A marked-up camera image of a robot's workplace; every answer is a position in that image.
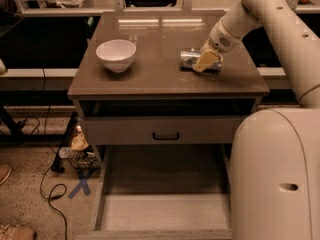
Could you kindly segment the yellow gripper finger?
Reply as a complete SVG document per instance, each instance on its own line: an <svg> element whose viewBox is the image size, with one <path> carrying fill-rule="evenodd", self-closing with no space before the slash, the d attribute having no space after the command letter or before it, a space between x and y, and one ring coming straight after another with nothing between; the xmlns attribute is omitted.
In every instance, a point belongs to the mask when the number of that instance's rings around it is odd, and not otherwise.
<svg viewBox="0 0 320 240"><path fill-rule="evenodd" d="M205 70L216 70L219 67L219 54L213 49L206 49L197 58L193 70L202 73Z"/></svg>

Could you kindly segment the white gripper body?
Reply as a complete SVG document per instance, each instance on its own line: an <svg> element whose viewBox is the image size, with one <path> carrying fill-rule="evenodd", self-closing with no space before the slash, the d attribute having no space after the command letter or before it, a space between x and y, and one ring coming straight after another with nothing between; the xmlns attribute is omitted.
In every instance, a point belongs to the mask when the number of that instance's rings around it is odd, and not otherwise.
<svg viewBox="0 0 320 240"><path fill-rule="evenodd" d="M207 49L213 49L219 53L228 53L233 50L241 40L232 36L219 20L209 33L208 39L200 49L204 52Z"/></svg>

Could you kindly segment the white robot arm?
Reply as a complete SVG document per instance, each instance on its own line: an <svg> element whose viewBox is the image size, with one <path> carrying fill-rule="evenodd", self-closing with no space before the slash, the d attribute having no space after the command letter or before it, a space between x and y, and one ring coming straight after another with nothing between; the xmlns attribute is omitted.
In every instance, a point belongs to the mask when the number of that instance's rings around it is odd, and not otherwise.
<svg viewBox="0 0 320 240"><path fill-rule="evenodd" d="M296 0L239 0L201 54L224 51L262 26L299 103L247 117L231 150L232 240L320 240L320 38Z"/></svg>

